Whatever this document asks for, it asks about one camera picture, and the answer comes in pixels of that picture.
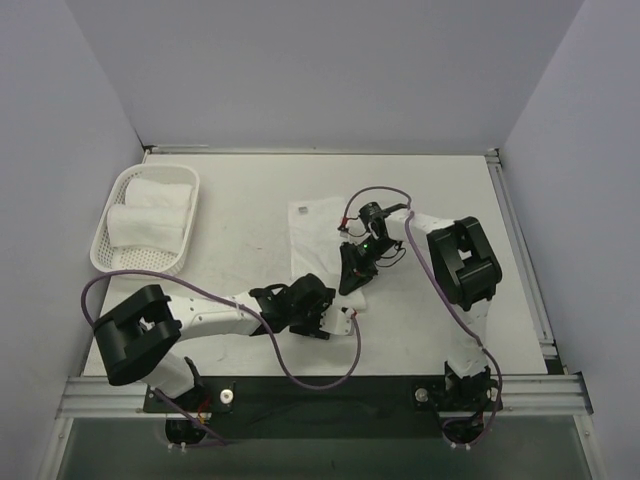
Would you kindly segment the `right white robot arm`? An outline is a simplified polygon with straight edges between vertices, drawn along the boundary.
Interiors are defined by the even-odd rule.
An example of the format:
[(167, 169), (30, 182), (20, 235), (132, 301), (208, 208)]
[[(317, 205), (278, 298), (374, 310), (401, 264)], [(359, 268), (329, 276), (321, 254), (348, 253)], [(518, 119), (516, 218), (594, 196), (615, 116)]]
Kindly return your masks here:
[(445, 401), (463, 410), (489, 399), (497, 383), (486, 353), (486, 325), (503, 273), (480, 221), (441, 219), (418, 214), (407, 204), (381, 208), (376, 202), (363, 206), (357, 219), (364, 239), (340, 245), (339, 293), (367, 285), (391, 251), (404, 254), (410, 248), (456, 323), (445, 362)]

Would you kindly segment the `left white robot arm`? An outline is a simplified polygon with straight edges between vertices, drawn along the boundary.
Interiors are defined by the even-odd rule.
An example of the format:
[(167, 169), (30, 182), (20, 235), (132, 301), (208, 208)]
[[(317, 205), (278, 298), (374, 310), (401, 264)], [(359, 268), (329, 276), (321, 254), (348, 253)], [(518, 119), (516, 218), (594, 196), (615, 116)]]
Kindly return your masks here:
[(137, 290), (93, 323), (93, 333), (113, 386), (143, 381), (181, 412), (202, 399), (199, 373), (188, 357), (171, 352), (197, 338), (292, 333), (327, 339), (340, 312), (335, 290), (307, 274), (290, 285), (272, 284), (218, 300), (171, 297), (158, 284)]

